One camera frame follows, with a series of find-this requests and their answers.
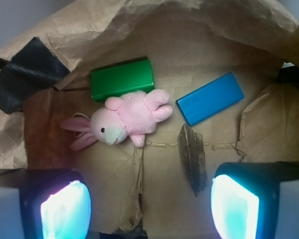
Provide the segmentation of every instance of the green block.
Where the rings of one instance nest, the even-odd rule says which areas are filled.
[[[146,93],[154,90],[148,59],[91,72],[91,97],[95,101],[105,101],[108,97],[119,97],[137,90]]]

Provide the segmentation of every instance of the blue block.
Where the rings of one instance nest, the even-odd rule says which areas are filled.
[[[243,99],[234,75],[227,73],[176,100],[188,125],[192,126]]]

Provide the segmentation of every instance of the bunny nose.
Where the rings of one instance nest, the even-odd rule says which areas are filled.
[[[127,137],[127,133],[124,128],[121,127],[109,127],[104,132],[105,142],[108,145],[118,144]]]

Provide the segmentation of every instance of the bunny leg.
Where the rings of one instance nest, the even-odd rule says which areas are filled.
[[[169,100],[170,94],[162,89],[152,90],[144,97],[144,102],[151,111],[156,110],[159,106],[168,103]]]
[[[151,113],[155,119],[155,122],[158,123],[169,118],[173,114],[173,108],[172,106],[161,106]]]
[[[145,144],[145,134],[134,134],[130,135],[130,138],[137,148],[142,148]]]

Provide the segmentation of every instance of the gray wall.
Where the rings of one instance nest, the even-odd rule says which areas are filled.
[[[74,0],[0,0],[0,48]]]

